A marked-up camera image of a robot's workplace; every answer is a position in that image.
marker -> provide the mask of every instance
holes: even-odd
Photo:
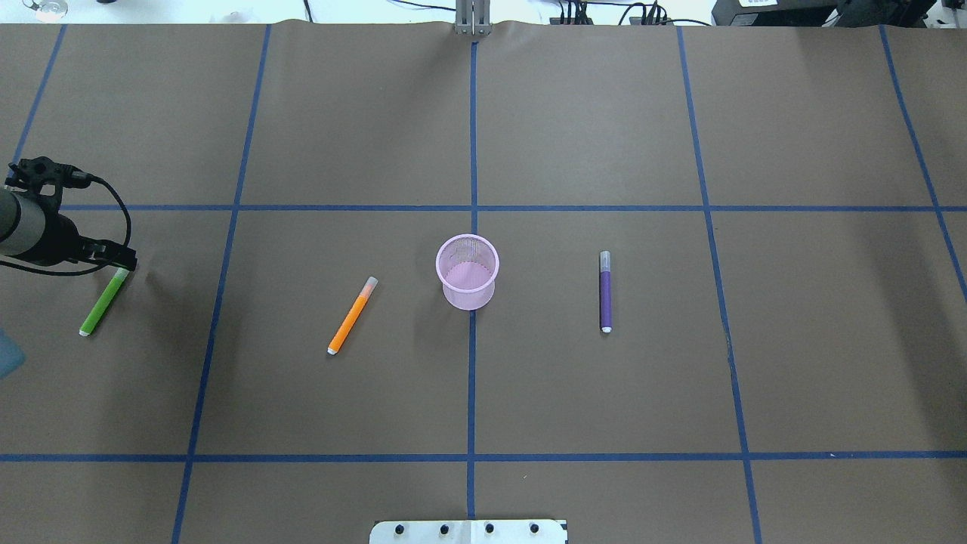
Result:
[[[84,324],[80,325],[80,336],[91,336],[94,329],[98,327],[98,323],[101,322],[101,317],[104,316],[107,307],[111,305],[111,301],[114,300],[114,295],[121,289],[128,274],[130,272],[124,268],[118,268],[118,271],[114,273],[114,277],[111,278],[107,287],[104,288],[104,292],[101,293],[101,298],[94,305],[94,309],[87,315]]]
[[[369,296],[372,294],[372,290],[376,288],[376,284],[379,281],[372,276],[366,280],[366,284],[363,286],[363,290],[360,291],[360,295],[356,297],[356,302],[353,303],[353,307],[349,309],[349,314],[346,315],[346,319],[342,321],[342,325],[339,326],[339,330],[336,331],[336,335],[333,340],[329,342],[329,349],[327,351],[330,355],[335,355],[339,353],[339,349],[342,348],[342,343],[346,341],[346,337],[349,336],[349,331],[353,330],[353,325],[356,324],[356,319],[360,317],[363,312],[363,308],[366,306],[366,302],[369,301]]]
[[[601,332],[611,332],[611,252],[601,252]]]

green marker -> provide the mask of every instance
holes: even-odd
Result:
[[[88,314],[84,320],[84,324],[80,325],[80,336],[91,336],[94,329],[98,327],[98,323],[101,322],[101,317],[104,316],[107,307],[111,305],[111,301],[114,300],[114,295],[121,289],[128,274],[128,270],[124,268],[118,268],[118,271],[114,273],[114,277],[111,278],[110,283],[104,288],[104,292],[101,293],[101,298],[94,305],[94,309]]]

blue cloth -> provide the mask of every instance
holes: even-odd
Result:
[[[0,329],[0,379],[23,364],[23,351]]]

translucent plastic cup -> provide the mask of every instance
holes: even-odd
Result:
[[[476,234],[454,236],[436,254],[443,295],[460,310],[477,310],[490,301],[499,270],[497,250]]]

white metal plate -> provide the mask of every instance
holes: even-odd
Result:
[[[563,520],[380,522],[369,544],[567,544]]]

